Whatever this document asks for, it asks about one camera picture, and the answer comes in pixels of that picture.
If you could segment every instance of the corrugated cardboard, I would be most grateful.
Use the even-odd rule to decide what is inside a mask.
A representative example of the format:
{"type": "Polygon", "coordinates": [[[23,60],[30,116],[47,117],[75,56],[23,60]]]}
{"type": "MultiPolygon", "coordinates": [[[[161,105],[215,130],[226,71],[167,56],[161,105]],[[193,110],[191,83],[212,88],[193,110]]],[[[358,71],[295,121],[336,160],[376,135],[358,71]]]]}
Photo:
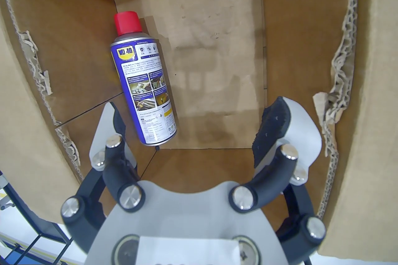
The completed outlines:
{"type": "MultiPolygon", "coordinates": [[[[87,151],[101,108],[112,98],[127,122],[129,143],[147,168],[142,170],[144,178],[186,192],[203,190],[223,180],[248,180],[252,160],[247,147],[259,124],[263,94],[268,103],[278,95],[298,101],[318,123],[312,96],[328,93],[334,84],[330,65],[341,42],[341,24],[347,10],[347,0],[116,0],[118,11],[140,13],[145,29],[159,40],[175,112],[183,127],[183,138],[165,146],[174,149],[160,150],[151,161],[153,148],[138,144],[108,54],[108,45],[115,37],[113,0],[0,1],[10,37],[2,44],[3,52],[8,52],[7,59],[12,60],[4,64],[4,74],[13,73],[2,83],[6,94],[0,100],[9,111],[2,114],[7,124],[1,130],[7,157],[1,159],[0,169],[37,214],[55,221],[59,220],[62,201],[78,186],[73,177],[73,173],[77,176],[76,161],[69,158],[55,129],[61,124],[58,131],[68,133],[68,141],[77,147],[79,170],[84,175],[90,169],[87,151]],[[239,9],[241,20],[233,21],[232,6],[239,9]],[[265,22],[261,20],[262,8],[265,22]],[[231,27],[234,37],[218,41],[217,33],[231,27]],[[53,93],[47,91],[45,99],[56,121],[35,90],[21,51],[18,37],[26,30],[37,45],[41,68],[48,70],[53,93]],[[210,42],[214,37],[214,45],[203,43],[204,36],[210,42]],[[201,42],[200,48],[192,47],[197,46],[194,37],[201,42]],[[210,72],[213,90],[201,85],[206,75],[195,65],[198,59],[207,68],[206,75],[210,72]],[[232,83],[216,79],[222,74],[232,83]],[[248,103],[234,99],[236,91],[239,97],[250,96],[248,103]],[[245,110],[250,111],[249,116],[245,117],[245,110]],[[26,145],[19,143],[19,134],[25,137],[26,145]],[[175,149],[200,147],[218,149],[175,149]],[[21,176],[21,168],[32,172],[21,176]]],[[[397,11],[395,0],[359,0],[359,51],[357,48],[352,102],[336,129],[340,164],[325,213],[329,232],[320,253],[398,260],[392,239],[397,219],[390,202],[397,163],[394,101],[398,95],[393,80],[397,11]]],[[[328,170],[329,159],[322,155],[310,168],[307,188],[315,209],[324,195],[328,170]]],[[[103,201],[108,211],[113,201],[109,195],[104,195],[103,201]]],[[[286,216],[281,197],[264,211],[274,228],[286,216]]]]}
{"type": "Polygon", "coordinates": [[[354,83],[336,127],[340,161],[322,255],[398,261],[397,13],[397,0],[358,0],[354,83]]]}
{"type": "Polygon", "coordinates": [[[161,148],[250,148],[263,110],[261,0],[116,0],[158,40],[178,121],[161,148]]]}

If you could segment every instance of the product label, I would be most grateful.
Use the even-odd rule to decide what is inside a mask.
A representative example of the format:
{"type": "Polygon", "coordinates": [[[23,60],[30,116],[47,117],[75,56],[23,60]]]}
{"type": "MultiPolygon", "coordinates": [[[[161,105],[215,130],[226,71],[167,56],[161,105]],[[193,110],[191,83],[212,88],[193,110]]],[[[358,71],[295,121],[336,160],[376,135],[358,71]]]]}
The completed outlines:
{"type": "Polygon", "coordinates": [[[145,143],[167,140],[177,128],[156,43],[137,41],[114,48],[119,76],[127,83],[145,143]]]}

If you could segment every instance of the wd-40 logo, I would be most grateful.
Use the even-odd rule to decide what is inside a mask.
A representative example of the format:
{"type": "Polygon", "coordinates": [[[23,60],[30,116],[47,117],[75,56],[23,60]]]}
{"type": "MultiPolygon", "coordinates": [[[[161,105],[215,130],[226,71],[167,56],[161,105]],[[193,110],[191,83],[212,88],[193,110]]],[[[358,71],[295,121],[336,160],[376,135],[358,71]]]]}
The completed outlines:
{"type": "Polygon", "coordinates": [[[134,49],[132,46],[125,46],[123,48],[116,49],[116,52],[118,53],[118,57],[125,61],[134,59],[135,57],[134,49]]]}

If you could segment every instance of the red spray cap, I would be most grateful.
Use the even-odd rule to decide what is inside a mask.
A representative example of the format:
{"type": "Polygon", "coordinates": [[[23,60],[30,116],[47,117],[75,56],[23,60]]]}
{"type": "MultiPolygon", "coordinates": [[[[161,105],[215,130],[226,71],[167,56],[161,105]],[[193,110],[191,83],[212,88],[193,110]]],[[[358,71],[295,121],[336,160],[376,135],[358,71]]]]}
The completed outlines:
{"type": "Polygon", "coordinates": [[[125,11],[114,15],[116,30],[118,36],[127,33],[142,32],[140,20],[138,19],[137,12],[125,11]]]}

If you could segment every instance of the cardboard wall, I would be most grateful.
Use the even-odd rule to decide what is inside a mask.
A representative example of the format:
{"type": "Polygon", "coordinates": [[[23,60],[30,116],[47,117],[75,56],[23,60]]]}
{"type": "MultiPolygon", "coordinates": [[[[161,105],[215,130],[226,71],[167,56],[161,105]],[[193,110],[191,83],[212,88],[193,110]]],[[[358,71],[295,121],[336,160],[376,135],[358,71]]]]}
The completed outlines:
{"type": "Polygon", "coordinates": [[[121,93],[109,52],[113,0],[11,0],[11,6],[49,71],[47,101],[56,120],[64,123],[121,93]]]}
{"type": "MultiPolygon", "coordinates": [[[[2,7],[2,16],[9,21],[6,11],[2,7]]],[[[3,19],[0,26],[0,170],[32,211],[60,223],[60,206],[79,184],[19,65],[10,42],[15,32],[8,35],[3,19]]]]}
{"type": "Polygon", "coordinates": [[[116,0],[158,40],[178,133],[162,148],[251,148],[264,109],[261,0],[116,0]]]}
{"type": "MultiPolygon", "coordinates": [[[[300,103],[318,125],[312,96],[332,87],[330,64],[341,41],[347,0],[264,0],[267,93],[271,104],[283,95],[300,103]]],[[[306,184],[315,211],[329,159],[322,150],[306,184]]]]}
{"type": "Polygon", "coordinates": [[[358,0],[354,82],[336,128],[340,161],[322,255],[398,261],[397,13],[397,0],[358,0]]]}

